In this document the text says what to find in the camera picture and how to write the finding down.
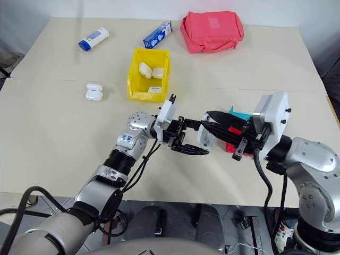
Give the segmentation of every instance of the white wall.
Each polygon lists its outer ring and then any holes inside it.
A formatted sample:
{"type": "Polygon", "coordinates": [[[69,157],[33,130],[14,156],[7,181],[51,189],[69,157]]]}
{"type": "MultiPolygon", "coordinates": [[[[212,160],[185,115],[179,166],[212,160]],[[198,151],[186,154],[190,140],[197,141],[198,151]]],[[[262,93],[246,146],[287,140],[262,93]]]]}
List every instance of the white wall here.
{"type": "Polygon", "coordinates": [[[189,10],[231,10],[244,24],[299,27],[320,75],[340,57],[338,0],[0,0],[0,48],[26,53],[50,16],[180,20],[189,10]]]}

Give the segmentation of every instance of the pink pouch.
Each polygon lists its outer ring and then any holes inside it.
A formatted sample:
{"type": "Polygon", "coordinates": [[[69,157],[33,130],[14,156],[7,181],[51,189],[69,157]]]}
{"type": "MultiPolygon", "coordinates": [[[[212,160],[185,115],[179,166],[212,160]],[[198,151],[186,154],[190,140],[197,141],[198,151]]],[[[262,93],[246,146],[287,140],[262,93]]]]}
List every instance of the pink pouch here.
{"type": "Polygon", "coordinates": [[[189,12],[181,23],[181,31],[190,53],[236,48],[244,35],[235,12],[189,12]]]}

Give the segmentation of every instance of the gray floor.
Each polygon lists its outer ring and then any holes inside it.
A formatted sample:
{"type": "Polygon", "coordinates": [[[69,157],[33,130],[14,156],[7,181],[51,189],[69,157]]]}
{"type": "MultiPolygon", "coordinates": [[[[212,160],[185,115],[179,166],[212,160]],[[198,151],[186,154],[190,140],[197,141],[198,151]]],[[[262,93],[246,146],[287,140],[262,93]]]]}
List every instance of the gray floor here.
{"type": "MultiPolygon", "coordinates": [[[[73,205],[73,198],[57,198],[57,200],[65,207],[68,208],[73,205]]],[[[174,203],[174,202],[145,202],[145,201],[122,201],[120,209],[125,212],[129,218],[132,218],[139,210],[147,205],[157,205],[166,210],[167,222],[165,227],[165,236],[180,237],[189,240],[195,239],[196,229],[192,226],[192,216],[194,214],[195,204],[191,203],[174,203]]],[[[224,238],[226,245],[234,245],[236,243],[245,243],[253,245],[252,235],[250,228],[242,230],[236,227],[233,223],[235,215],[242,213],[245,216],[259,216],[260,217],[260,230],[262,247],[272,254],[270,248],[270,240],[268,232],[266,231],[265,221],[261,208],[258,207],[237,207],[227,205],[213,205],[222,220],[224,238]]],[[[39,211],[42,213],[53,214],[58,210],[44,197],[39,196],[39,201],[35,206],[29,208],[30,210],[39,211]]],[[[25,232],[28,228],[39,224],[43,219],[24,216],[23,221],[19,228],[19,233],[25,232]]],[[[0,245],[4,241],[9,226],[0,222],[0,245]]],[[[101,247],[102,233],[97,231],[91,234],[85,241],[83,247],[78,252],[82,254],[89,250],[95,250],[101,247]]],[[[111,239],[111,244],[119,242],[120,238],[115,237],[111,239]]],[[[249,254],[253,255],[254,251],[247,247],[238,246],[235,249],[234,255],[249,254]]]]}

